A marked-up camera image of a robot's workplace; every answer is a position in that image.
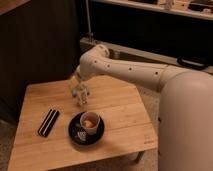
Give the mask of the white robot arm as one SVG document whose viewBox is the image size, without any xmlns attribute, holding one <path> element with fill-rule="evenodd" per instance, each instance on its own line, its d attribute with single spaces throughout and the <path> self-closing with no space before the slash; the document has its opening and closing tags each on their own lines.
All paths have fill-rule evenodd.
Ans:
<svg viewBox="0 0 213 171">
<path fill-rule="evenodd" d="M 108 75 L 160 94 L 158 171 L 213 171 L 213 75 L 168 64 L 112 59 L 98 44 L 70 77 L 80 97 L 94 76 Z"/>
</svg>

